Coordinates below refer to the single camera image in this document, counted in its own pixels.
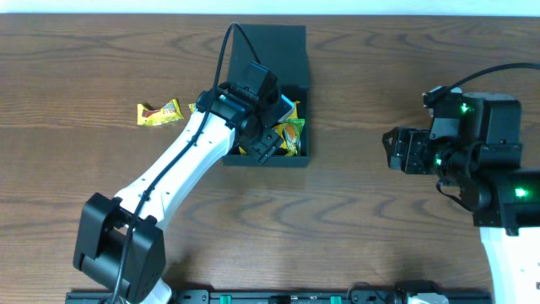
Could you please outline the yellow chocolate snack packet left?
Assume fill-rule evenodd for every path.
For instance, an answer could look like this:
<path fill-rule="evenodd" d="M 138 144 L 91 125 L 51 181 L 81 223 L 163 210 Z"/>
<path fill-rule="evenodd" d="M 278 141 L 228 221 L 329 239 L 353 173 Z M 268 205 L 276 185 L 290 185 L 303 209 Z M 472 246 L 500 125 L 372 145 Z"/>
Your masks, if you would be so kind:
<path fill-rule="evenodd" d="M 138 126 L 156 127 L 183 119 L 177 99 L 171 99 L 159 109 L 154 109 L 149 104 L 138 104 L 137 106 Z"/>

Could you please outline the dark green open box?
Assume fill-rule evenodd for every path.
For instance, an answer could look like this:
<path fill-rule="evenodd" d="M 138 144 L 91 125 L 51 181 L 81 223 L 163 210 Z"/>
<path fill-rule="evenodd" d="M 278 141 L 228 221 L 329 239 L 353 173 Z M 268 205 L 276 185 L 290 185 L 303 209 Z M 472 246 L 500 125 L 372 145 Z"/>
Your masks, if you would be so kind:
<path fill-rule="evenodd" d="M 305 119 L 300 134 L 300 155 L 274 154 L 263 166 L 306 167 L 310 158 L 311 71 L 306 51 L 304 25 L 243 24 L 243 30 L 254 46 L 262 65 L 278 78 L 282 93 L 291 101 L 299 101 L 297 114 Z M 227 80 L 237 81 L 247 64 L 254 61 L 251 50 L 241 34 L 234 34 Z M 259 166 L 249 155 L 232 149 L 222 158 L 225 166 Z"/>

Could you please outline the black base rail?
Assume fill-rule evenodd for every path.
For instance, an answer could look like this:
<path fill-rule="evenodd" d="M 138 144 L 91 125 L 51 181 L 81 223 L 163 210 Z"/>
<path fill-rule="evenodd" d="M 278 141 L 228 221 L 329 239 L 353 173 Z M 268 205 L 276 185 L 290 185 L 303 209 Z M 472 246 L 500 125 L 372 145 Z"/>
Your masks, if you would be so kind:
<path fill-rule="evenodd" d="M 66 304 L 105 303 L 107 293 L 68 292 Z M 450 304 L 491 304 L 494 303 L 488 292 L 446 292 Z M 210 292 L 207 290 L 180 290 L 173 292 L 168 303 L 175 304 L 375 304 L 406 303 L 404 298 L 394 292 L 354 290 L 348 296 L 339 292 Z"/>

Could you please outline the green yellow snack packet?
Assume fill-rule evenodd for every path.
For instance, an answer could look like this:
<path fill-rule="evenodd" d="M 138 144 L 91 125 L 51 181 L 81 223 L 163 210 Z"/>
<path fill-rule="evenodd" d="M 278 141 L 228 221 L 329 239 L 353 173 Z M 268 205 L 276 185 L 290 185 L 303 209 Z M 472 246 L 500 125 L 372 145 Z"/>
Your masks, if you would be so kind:
<path fill-rule="evenodd" d="M 286 156 L 300 155 L 301 134 L 305 120 L 301 118 L 293 118 L 283 123 L 283 138 L 287 145 Z"/>

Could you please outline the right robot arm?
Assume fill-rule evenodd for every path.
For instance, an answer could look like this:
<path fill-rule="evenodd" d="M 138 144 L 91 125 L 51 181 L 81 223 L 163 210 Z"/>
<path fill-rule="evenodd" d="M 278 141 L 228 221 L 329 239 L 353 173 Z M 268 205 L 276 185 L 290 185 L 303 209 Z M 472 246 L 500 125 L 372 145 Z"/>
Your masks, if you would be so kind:
<path fill-rule="evenodd" d="M 539 301 L 539 172 L 521 167 L 521 103 L 511 95 L 452 92 L 431 107 L 428 129 L 384 133 L 387 163 L 456 186 L 472 214 L 498 303 Z"/>

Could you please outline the yellow square snack packet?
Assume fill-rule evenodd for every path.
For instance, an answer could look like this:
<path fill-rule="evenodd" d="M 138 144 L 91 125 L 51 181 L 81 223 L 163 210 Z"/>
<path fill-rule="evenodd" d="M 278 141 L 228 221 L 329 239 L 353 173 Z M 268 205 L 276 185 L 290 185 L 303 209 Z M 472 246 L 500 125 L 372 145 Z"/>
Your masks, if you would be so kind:
<path fill-rule="evenodd" d="M 299 105 L 299 103 L 300 103 L 299 100 L 296 100 L 294 102 L 294 108 L 293 108 L 292 112 L 290 113 L 290 115 L 288 116 L 288 120 L 298 119 L 299 118 L 299 115 L 298 115 L 298 105 Z"/>

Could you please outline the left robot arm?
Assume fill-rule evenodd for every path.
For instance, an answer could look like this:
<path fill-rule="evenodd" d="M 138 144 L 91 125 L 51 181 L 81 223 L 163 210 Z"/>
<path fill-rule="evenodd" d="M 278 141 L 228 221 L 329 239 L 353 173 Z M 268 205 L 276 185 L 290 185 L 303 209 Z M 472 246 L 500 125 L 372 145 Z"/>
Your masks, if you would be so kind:
<path fill-rule="evenodd" d="M 222 83 L 203 91 L 181 135 L 134 182 L 112 198 L 95 193 L 84 204 L 75 269 L 109 293 L 101 303 L 167 303 L 162 280 L 165 231 L 181 203 L 214 163 L 241 147 L 264 163 L 282 144 L 275 126 L 296 104 L 280 90 Z"/>

